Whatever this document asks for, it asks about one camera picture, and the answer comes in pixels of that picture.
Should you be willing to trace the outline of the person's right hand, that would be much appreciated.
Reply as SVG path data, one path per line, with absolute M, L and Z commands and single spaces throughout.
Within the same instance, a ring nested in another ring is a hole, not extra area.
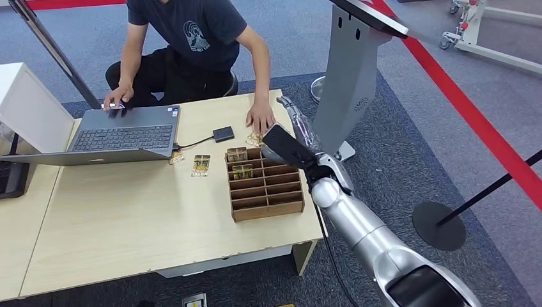
M 118 110 L 129 107 L 129 100 L 134 96 L 131 83 L 120 83 L 115 90 L 112 90 L 104 98 L 103 110 Z

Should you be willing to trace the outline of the person's left hand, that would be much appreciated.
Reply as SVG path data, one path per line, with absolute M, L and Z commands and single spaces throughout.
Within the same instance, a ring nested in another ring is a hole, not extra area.
M 264 135 L 276 122 L 269 102 L 255 102 L 247 112 L 246 126 L 256 134 Z

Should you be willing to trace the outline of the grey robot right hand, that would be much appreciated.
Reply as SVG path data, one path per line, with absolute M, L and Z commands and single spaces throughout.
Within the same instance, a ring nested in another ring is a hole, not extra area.
M 321 140 L 314 132 L 311 121 L 300 109 L 286 96 L 277 98 L 290 117 L 296 140 L 304 145 L 313 154 L 323 153 Z

